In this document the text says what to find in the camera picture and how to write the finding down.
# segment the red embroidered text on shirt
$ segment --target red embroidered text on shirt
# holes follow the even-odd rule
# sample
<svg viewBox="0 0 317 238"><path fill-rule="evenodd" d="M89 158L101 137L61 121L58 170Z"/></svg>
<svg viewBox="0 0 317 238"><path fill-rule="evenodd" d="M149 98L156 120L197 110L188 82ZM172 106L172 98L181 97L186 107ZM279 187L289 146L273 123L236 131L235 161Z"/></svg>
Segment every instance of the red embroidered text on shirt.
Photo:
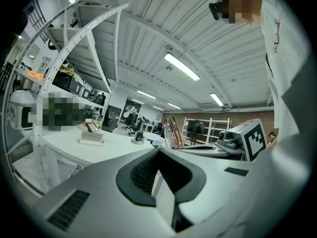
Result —
<svg viewBox="0 0 317 238"><path fill-rule="evenodd" d="M279 44L279 25L280 25L280 22L276 22L276 25L277 25L277 32L276 32L276 36L277 36L277 42L274 42L274 54L277 53L277 46Z"/></svg>

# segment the neck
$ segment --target neck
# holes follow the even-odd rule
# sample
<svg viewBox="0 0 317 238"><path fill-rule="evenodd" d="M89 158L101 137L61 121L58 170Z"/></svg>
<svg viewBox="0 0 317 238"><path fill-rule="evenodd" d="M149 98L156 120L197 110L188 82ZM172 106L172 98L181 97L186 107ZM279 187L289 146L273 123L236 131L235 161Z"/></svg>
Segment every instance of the neck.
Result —
<svg viewBox="0 0 317 238"><path fill-rule="evenodd" d="M262 7L262 0L253 0L252 1L252 22L255 25L261 24L261 7Z"/></svg>

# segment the ceiling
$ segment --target ceiling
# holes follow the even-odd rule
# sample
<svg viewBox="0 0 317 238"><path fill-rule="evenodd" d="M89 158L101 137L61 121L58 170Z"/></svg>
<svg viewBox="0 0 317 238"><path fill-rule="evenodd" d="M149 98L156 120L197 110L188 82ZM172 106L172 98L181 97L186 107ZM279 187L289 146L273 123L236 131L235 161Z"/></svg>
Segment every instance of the ceiling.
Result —
<svg viewBox="0 0 317 238"><path fill-rule="evenodd" d="M184 112L210 112L220 110L210 96L216 93L228 109L272 109L260 29L215 21L208 4L217 0L109 1L129 3L120 19L118 77L130 98L166 111L175 110L172 103ZM165 61L167 52L200 80Z"/></svg>

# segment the black television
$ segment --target black television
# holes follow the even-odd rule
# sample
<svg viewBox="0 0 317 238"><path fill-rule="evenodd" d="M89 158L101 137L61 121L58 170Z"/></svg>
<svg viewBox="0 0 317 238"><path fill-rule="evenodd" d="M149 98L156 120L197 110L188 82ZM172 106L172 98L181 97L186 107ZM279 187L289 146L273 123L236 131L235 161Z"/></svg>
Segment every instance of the black television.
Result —
<svg viewBox="0 0 317 238"><path fill-rule="evenodd" d="M198 120L195 121L188 121L187 129L188 132L197 133L197 134L204 134L205 125L203 122Z"/></svg>

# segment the office chair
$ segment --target office chair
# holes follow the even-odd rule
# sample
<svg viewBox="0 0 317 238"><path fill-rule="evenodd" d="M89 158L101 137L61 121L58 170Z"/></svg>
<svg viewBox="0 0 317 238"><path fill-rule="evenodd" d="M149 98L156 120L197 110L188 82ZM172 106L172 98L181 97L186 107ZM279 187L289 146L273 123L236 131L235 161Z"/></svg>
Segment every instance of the office chair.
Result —
<svg viewBox="0 0 317 238"><path fill-rule="evenodd" d="M112 132L116 127L119 119L113 119L108 122L108 126L102 126L101 129L104 131Z"/></svg>
<svg viewBox="0 0 317 238"><path fill-rule="evenodd" d="M122 128L131 130L129 126L133 125L133 119L134 119L133 114L129 114L127 119L124 121L124 124L126 124L127 126L123 126Z"/></svg>
<svg viewBox="0 0 317 238"><path fill-rule="evenodd" d="M131 134L135 134L140 129L141 124L142 124L142 120L139 121L138 125L133 125L132 127L130 127L133 131L128 133L129 136Z"/></svg>
<svg viewBox="0 0 317 238"><path fill-rule="evenodd" d="M162 132L163 132L163 124L159 122L154 133L157 135L161 135Z"/></svg>

